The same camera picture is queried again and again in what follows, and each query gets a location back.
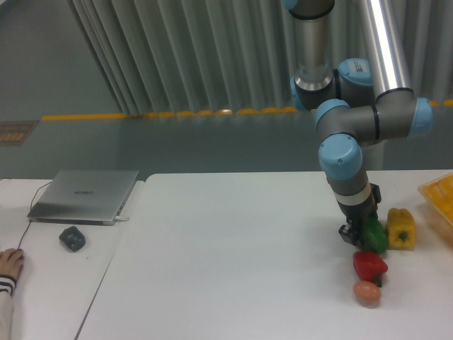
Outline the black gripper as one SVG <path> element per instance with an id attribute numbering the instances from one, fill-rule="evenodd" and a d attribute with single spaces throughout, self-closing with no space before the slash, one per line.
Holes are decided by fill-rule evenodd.
<path id="1" fill-rule="evenodd" d="M 344 242 L 356 247 L 360 247 L 362 244 L 361 231 L 357 227 L 362 227 L 369 217 L 378 218 L 377 209 L 382 200 L 382 195 L 378 185 L 371 183 L 370 188 L 370 194 L 359 204 L 345 205 L 338 201 L 340 210 L 347 221 L 345 225 L 340 227 L 338 233 Z"/>

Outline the striped sleeve forearm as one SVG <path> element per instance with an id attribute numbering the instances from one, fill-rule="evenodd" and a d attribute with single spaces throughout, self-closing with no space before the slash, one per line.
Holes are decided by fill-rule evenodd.
<path id="1" fill-rule="evenodd" d="M 1 340 L 11 338 L 11 323 L 14 303 L 12 299 L 16 280 L 11 276 L 1 275 Z"/>

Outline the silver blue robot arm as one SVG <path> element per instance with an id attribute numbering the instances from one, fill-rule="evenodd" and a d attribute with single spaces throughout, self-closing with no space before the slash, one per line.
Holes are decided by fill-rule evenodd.
<path id="1" fill-rule="evenodd" d="M 297 27 L 299 66 L 291 79 L 296 107 L 316 112 L 319 164 L 346 223 L 339 233 L 365 245 L 366 222 L 377 216 L 378 185 L 369 181 L 362 150 L 432 128 L 432 106 L 415 96 L 390 1 L 358 1 L 365 58 L 332 68 L 328 24 L 333 1 L 284 1 Z"/>

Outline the person's hand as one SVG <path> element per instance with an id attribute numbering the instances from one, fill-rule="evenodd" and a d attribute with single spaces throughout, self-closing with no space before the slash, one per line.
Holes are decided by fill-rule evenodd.
<path id="1" fill-rule="evenodd" d="M 2 278 L 10 278 L 17 282 L 22 268 L 19 268 L 17 262 L 21 255 L 21 249 L 6 249 L 1 252 L 0 274 Z"/>

